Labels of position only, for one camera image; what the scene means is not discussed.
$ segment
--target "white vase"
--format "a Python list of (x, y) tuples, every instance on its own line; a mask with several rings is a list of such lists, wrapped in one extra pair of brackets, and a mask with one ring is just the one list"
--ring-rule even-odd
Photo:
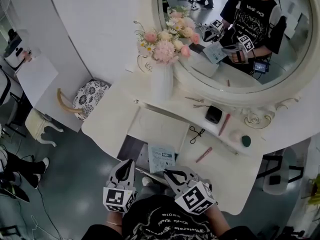
[(168, 101), (174, 88), (172, 65), (154, 63), (151, 73), (151, 90), (153, 100), (157, 103)]

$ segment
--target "white desk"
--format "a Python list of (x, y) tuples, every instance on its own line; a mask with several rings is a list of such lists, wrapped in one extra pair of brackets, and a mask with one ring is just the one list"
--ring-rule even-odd
[[(194, 101), (185, 97), (194, 95), (177, 87), (169, 101), (156, 104), (151, 99), (149, 83), (148, 74), (135, 72), (125, 75), (106, 92), (83, 123), (82, 131), (103, 151), (116, 158), (139, 110), (139, 104), (155, 106), (193, 122), (191, 125), (199, 125), (207, 131), (197, 138), (195, 144), (189, 143), (195, 136), (194, 132), (189, 131), (177, 164), (189, 166), (202, 177), (210, 179), (220, 209), (233, 215), (239, 214), (248, 199), (262, 161), (263, 153), (260, 150), (264, 140), (261, 139), (260, 132), (231, 117), (219, 138), (239, 151), (240, 154), (235, 155), (231, 147), (214, 137), (218, 136), (224, 116), (218, 125), (208, 122), (205, 120), (208, 108), (193, 108)], [(140, 100), (139, 104), (134, 103), (137, 99)], [(240, 129), (251, 137), (252, 144), (249, 148), (228, 139), (229, 133), (235, 129)], [(213, 147), (213, 151), (199, 163), (195, 163), (209, 147)]]

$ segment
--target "beige upholstered stool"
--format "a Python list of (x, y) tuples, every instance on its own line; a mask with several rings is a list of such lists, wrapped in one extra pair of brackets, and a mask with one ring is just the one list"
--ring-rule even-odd
[(45, 127), (50, 126), (58, 132), (63, 132), (63, 129), (56, 127), (53, 123), (47, 121), (43, 115), (36, 109), (31, 109), (28, 117), (25, 120), (25, 127), (28, 129), (32, 137), (41, 144), (52, 144), (54, 147), (56, 143), (50, 140), (44, 140), (41, 138), (41, 134), (45, 133)]

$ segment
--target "black and white floral seat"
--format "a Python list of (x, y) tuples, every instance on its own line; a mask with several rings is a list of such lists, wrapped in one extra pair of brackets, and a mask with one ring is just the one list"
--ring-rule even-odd
[[(73, 100), (74, 109), (83, 109), (84, 113), (89, 116), (91, 111), (94, 110), (101, 98), (104, 96), (105, 91), (110, 87), (102, 81), (90, 81), (78, 90)], [(86, 120), (83, 114), (75, 113), (75, 116), (80, 120)]]

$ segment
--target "bracelet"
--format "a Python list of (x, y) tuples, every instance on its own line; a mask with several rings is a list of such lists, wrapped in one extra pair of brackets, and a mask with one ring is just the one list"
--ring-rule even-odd
[(106, 223), (109, 223), (109, 224), (112, 224), (112, 225), (115, 225), (115, 226), (118, 226), (118, 227), (122, 227), (122, 225), (117, 224), (117, 223), (113, 223), (113, 222), (110, 222), (110, 221), (107, 221)]

